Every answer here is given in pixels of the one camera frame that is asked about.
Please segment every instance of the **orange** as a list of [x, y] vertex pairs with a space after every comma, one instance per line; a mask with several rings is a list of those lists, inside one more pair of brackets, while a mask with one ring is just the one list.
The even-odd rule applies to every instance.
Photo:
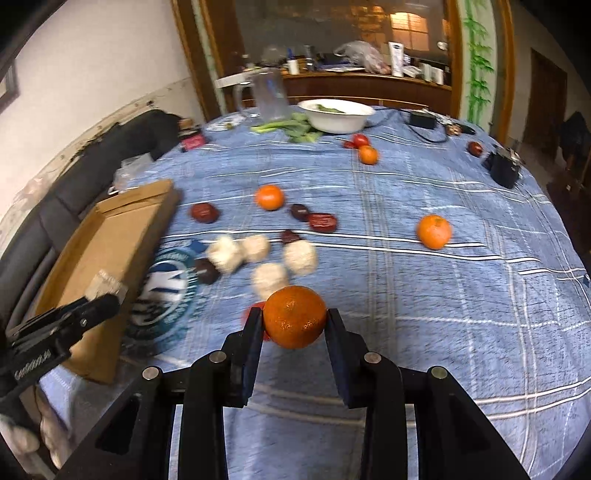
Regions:
[[326, 305], [314, 290], [290, 285], [277, 290], [263, 308], [265, 331], [284, 348], [304, 348], [326, 324]]
[[375, 165], [378, 162], [379, 154], [374, 147], [363, 145], [359, 147], [359, 161], [366, 165]]
[[277, 210], [283, 207], [285, 195], [277, 185], [263, 185], [256, 191], [255, 202], [265, 210]]
[[433, 250], [445, 247], [452, 237], [452, 226], [439, 215], [427, 215], [417, 225], [418, 239]]

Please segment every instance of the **green bamboo decal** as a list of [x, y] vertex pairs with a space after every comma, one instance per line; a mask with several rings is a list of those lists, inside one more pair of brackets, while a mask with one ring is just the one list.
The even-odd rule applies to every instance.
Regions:
[[470, 91], [468, 99], [468, 121], [480, 125], [482, 112], [487, 103], [490, 103], [491, 91], [488, 88], [486, 77], [495, 71], [488, 57], [492, 54], [492, 48], [484, 42], [488, 38], [488, 32], [484, 25], [475, 20], [475, 14], [486, 8], [486, 0], [464, 0], [466, 6], [466, 18], [464, 27], [468, 30], [468, 47], [470, 50]]

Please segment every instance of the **black sofa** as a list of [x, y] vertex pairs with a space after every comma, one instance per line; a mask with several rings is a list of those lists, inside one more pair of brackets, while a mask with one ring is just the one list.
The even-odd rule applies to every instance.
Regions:
[[84, 148], [29, 213], [0, 258], [0, 337], [25, 319], [74, 230], [107, 197], [121, 161], [145, 153], [160, 158], [178, 143], [179, 119], [154, 109], [114, 125]]

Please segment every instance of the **plastic bag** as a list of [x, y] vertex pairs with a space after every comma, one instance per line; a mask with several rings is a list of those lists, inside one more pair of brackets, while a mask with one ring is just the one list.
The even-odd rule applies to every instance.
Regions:
[[109, 194], [127, 190], [129, 182], [148, 170], [153, 162], [149, 153], [122, 161], [121, 168], [115, 172], [113, 186], [109, 189]]
[[347, 57], [354, 65], [363, 67], [366, 72], [389, 75], [392, 69], [386, 64], [382, 54], [366, 41], [355, 40], [345, 43], [333, 52], [338, 57]]

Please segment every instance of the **red date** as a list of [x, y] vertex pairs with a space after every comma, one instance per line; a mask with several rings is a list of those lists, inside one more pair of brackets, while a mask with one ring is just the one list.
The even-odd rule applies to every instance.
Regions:
[[474, 157], [480, 157], [483, 151], [484, 149], [482, 148], [482, 145], [480, 145], [478, 142], [468, 143], [468, 152], [470, 152], [470, 155], [473, 155]]
[[338, 226], [338, 221], [330, 213], [311, 213], [308, 215], [308, 224], [316, 232], [332, 233]]
[[301, 237], [291, 230], [283, 230], [281, 232], [281, 243], [284, 245], [292, 244], [293, 242], [297, 242], [301, 240]]
[[196, 203], [191, 207], [191, 216], [201, 223], [213, 223], [219, 218], [220, 212], [211, 203]]

